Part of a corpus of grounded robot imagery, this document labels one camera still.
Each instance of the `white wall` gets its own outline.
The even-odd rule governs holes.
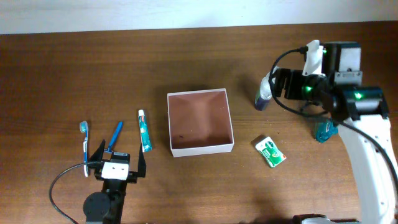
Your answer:
[[[0,34],[385,20],[398,20],[398,1],[0,1]]]

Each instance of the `toothbrush handle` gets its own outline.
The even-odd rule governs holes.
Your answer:
[[[109,142],[108,150],[112,150],[112,146],[113,146],[114,142],[116,141],[116,139],[118,138],[120,130],[122,130],[122,127],[123,127],[123,121],[120,121],[113,136],[112,136],[111,141]]]
[[[83,141],[84,162],[88,162],[87,156],[87,139]],[[88,177],[88,166],[84,165],[85,176]]]

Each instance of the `toothpaste tube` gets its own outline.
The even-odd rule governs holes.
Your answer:
[[[150,144],[147,121],[145,119],[144,110],[138,111],[138,122],[139,122],[139,131],[141,134],[142,151],[149,152],[152,150],[152,145]]]

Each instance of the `teal object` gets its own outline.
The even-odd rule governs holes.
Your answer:
[[[338,134],[338,129],[331,121],[321,122],[315,125],[315,139],[320,143],[324,143],[335,134]]]
[[[146,116],[144,114],[144,110],[138,111],[138,122],[141,134],[142,151],[149,152],[152,150],[152,145],[150,144],[147,121],[146,121]]]

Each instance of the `cable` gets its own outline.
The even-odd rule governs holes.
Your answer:
[[[58,206],[55,204],[53,198],[52,198],[52,189],[54,188],[55,183],[57,182],[57,180],[59,178],[61,178],[64,174],[66,174],[67,172],[73,170],[74,168],[77,167],[81,167],[83,165],[91,165],[91,164],[101,164],[101,162],[98,161],[93,161],[93,162],[82,162],[81,164],[76,164],[74,166],[71,166],[69,168],[67,168],[66,170],[62,171],[51,183],[50,185],[50,189],[49,189],[49,198],[50,198],[50,202],[52,204],[52,206],[56,209],[57,212],[61,213],[61,215],[63,215],[65,218],[67,218],[68,220],[70,220],[72,223],[74,224],[78,224],[78,222],[76,222],[76,220],[74,220],[72,217],[70,217],[69,215],[67,215],[65,212],[63,212],[62,210],[60,210],[60,208],[58,208]]]
[[[348,128],[348,129],[350,129],[350,130],[352,130],[352,131],[357,132],[358,134],[362,135],[364,138],[366,138],[367,140],[369,140],[371,143],[373,143],[373,144],[374,144],[374,147],[376,148],[376,152],[380,152],[381,156],[384,158],[384,160],[385,160],[386,163],[387,163],[387,166],[388,166],[388,168],[389,168],[389,170],[390,170],[390,173],[391,173],[391,176],[392,176],[392,179],[393,179],[393,181],[394,181],[395,188],[396,188],[396,195],[397,195],[397,197],[398,197],[398,175],[397,175],[397,172],[396,172],[396,170],[395,170],[395,168],[394,168],[394,165],[392,164],[392,162],[391,162],[391,160],[390,160],[390,157],[387,155],[386,150],[385,150],[383,147],[381,147],[381,145],[380,145],[376,140],[374,140],[371,136],[369,136],[369,135],[366,134],[365,132],[361,131],[360,129],[355,128],[354,126],[351,126],[351,125],[349,125],[349,124],[346,124],[346,123],[344,123],[344,122],[342,122],[342,121],[336,121],[336,120],[331,119],[331,118],[323,117],[322,115],[325,114],[325,112],[328,113],[327,111],[324,111],[324,112],[318,113],[318,114],[306,114],[306,113],[302,113],[302,112],[293,110],[292,108],[289,108],[289,107],[285,106],[282,102],[280,102],[280,101],[276,98],[275,93],[274,93],[274,84],[273,84],[273,82],[272,82],[272,79],[273,79],[273,77],[274,77],[274,69],[275,69],[276,65],[278,64],[279,60],[281,60],[283,57],[285,57],[286,55],[288,55],[288,54],[290,54],[290,53],[293,53],[293,52],[300,52],[301,54],[305,54],[307,51],[308,51],[308,47],[307,47],[307,46],[306,46],[306,47],[301,47],[301,48],[299,48],[299,49],[289,50],[289,51],[283,53],[282,55],[280,55],[280,56],[277,58],[277,60],[274,62],[274,64],[273,64],[272,67],[271,67],[271,71],[270,71],[270,73],[269,73],[269,78],[268,78],[269,87],[270,87],[270,89],[271,89],[271,94],[272,94],[273,99],[276,101],[276,103],[277,103],[279,106],[281,106],[283,109],[285,109],[285,110],[287,110],[287,111],[290,111],[290,112],[292,112],[292,113],[294,113],[294,114],[303,116],[303,117],[305,117],[305,118],[319,119],[319,120],[322,120],[322,121],[331,121],[331,122],[334,122],[334,123],[336,123],[336,124],[340,124],[340,125],[342,125],[342,126]]]
[[[314,102],[311,102],[311,101],[306,101],[305,104],[300,108],[300,112],[303,112],[305,108],[307,108],[307,107],[309,107],[309,106],[311,106],[311,105],[313,105],[313,106],[319,106],[318,103],[314,103]]]

